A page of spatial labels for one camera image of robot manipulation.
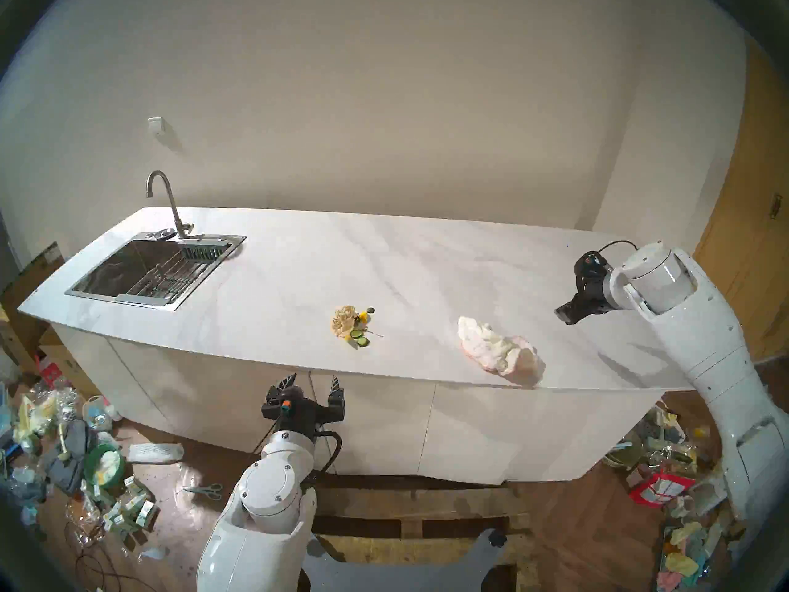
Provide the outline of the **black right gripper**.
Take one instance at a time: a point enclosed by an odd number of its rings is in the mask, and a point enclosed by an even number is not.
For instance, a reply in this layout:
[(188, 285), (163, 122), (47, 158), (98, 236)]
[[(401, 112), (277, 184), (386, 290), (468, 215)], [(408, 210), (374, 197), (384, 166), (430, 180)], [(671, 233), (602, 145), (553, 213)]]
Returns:
[(590, 315), (617, 310), (611, 295), (613, 267), (599, 251), (584, 253), (574, 266), (577, 293), (554, 310), (559, 320), (574, 325)]

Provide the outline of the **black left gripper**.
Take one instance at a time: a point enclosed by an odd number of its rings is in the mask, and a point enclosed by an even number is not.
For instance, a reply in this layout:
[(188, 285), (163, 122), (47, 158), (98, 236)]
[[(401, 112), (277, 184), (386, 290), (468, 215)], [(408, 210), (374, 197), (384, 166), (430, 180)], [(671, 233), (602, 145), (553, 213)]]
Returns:
[(336, 375), (331, 378), (327, 405), (306, 397), (295, 385), (296, 379), (297, 373), (293, 372), (270, 387), (260, 408), (262, 416), (276, 422), (279, 431), (316, 438), (319, 427), (344, 420), (344, 388)]

